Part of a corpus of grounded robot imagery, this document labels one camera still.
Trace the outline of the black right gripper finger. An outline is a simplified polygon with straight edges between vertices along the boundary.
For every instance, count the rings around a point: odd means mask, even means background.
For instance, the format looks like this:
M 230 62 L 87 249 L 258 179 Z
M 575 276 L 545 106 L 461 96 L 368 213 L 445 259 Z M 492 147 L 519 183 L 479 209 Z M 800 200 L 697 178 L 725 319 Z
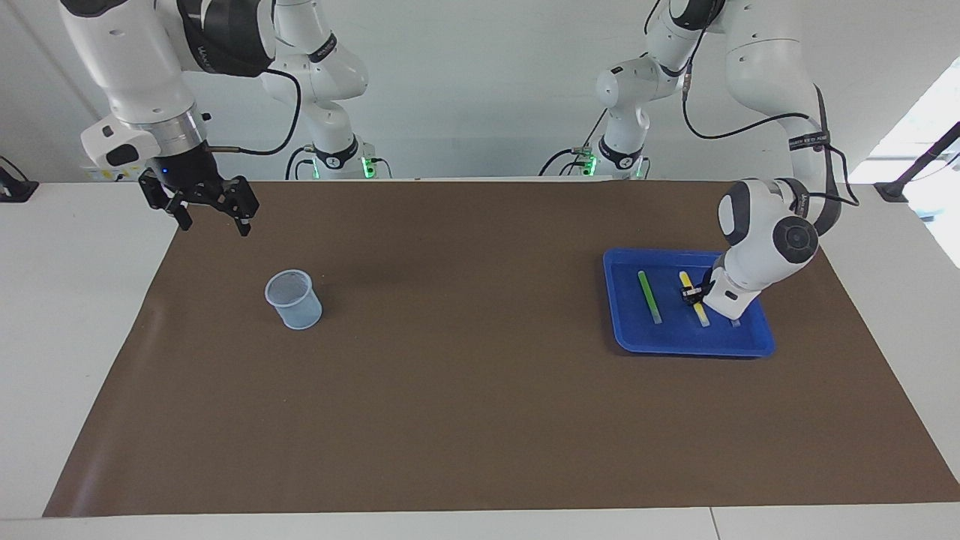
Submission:
M 249 181 L 243 175 L 236 175 L 220 184 L 218 211 L 233 219 L 240 236 L 247 237 L 251 232 L 251 220 L 260 208 Z
M 179 196 L 169 197 L 165 191 L 152 191 L 147 194 L 147 202 L 151 209 L 165 212 L 177 222 L 181 230 L 189 230 L 192 226 L 192 217 L 188 208 Z

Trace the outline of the yellow pen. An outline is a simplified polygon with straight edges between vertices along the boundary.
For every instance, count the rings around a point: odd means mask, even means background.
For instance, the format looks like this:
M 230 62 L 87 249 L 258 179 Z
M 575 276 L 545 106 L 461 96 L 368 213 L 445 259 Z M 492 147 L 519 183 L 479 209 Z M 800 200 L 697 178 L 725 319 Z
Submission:
M 686 271 L 679 272 L 678 276 L 679 276 L 679 280 L 681 281 L 682 287 L 684 286 L 696 287 L 692 283 L 692 279 L 690 279 L 690 276 L 689 274 L 686 273 Z M 709 315 L 707 315 L 707 311 L 703 303 L 698 303 L 696 305 L 689 305 L 689 307 L 692 308 L 692 310 L 695 312 L 699 320 L 699 323 L 703 328 L 710 327 Z

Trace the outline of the green pen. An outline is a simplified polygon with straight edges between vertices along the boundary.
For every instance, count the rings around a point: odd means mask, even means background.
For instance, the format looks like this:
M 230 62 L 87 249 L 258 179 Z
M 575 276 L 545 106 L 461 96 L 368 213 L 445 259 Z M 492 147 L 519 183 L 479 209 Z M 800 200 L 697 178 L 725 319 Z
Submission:
M 649 280 L 648 274 L 644 270 L 638 271 L 637 273 L 638 283 L 643 292 L 643 297 L 645 298 L 648 311 L 652 318 L 652 322 L 655 325 L 661 325 L 663 323 L 661 311 L 659 310 L 659 305 L 657 298 L 655 297 L 654 290 Z

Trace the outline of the blue plastic tray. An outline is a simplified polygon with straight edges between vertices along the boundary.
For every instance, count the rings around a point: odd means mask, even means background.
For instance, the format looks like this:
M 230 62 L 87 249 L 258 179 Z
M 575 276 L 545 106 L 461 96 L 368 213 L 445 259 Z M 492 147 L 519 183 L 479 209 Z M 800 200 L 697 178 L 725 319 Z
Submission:
M 777 346 L 758 300 L 738 322 L 706 307 L 710 326 L 703 328 L 683 301 L 678 273 L 702 279 L 719 257 L 715 250 L 611 248 L 602 265 L 615 341 L 630 353 L 700 358 L 768 358 Z M 638 283 L 644 270 L 654 290 L 663 323 L 655 325 Z

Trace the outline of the translucent plastic cup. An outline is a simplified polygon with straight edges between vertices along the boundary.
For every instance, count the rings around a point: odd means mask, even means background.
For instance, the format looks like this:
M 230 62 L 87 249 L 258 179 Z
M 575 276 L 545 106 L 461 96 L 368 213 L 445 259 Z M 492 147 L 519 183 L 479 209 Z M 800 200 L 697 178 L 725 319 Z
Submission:
M 323 306 L 305 271 L 287 269 L 275 274 L 268 280 L 264 296 L 288 329 L 309 329 L 322 318 Z

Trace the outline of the black clamp with pole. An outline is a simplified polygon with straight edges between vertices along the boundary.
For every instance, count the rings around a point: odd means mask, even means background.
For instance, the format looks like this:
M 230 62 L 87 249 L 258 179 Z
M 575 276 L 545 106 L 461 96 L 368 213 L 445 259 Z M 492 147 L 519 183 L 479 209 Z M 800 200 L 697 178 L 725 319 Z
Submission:
M 917 157 L 914 163 L 905 169 L 894 181 L 875 182 L 875 184 L 873 184 L 875 191 L 877 191 L 877 194 L 885 202 L 906 204 L 908 198 L 903 194 L 906 185 L 908 185 L 909 182 L 917 180 L 926 167 L 934 163 L 934 161 L 939 160 L 939 158 L 942 158 L 950 148 L 956 146 L 957 140 L 960 140 L 960 121 L 954 123 L 943 136 L 938 138 L 925 153 Z

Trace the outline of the brown table mat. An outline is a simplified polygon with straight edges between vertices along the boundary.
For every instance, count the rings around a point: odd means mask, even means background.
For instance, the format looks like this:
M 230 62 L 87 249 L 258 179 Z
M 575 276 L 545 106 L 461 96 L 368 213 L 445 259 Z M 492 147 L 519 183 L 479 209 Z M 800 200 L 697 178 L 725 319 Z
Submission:
M 722 250 L 727 188 L 263 182 L 248 237 L 193 208 L 44 514 L 960 502 L 824 255 L 759 298 L 771 358 L 615 342 L 604 252 Z

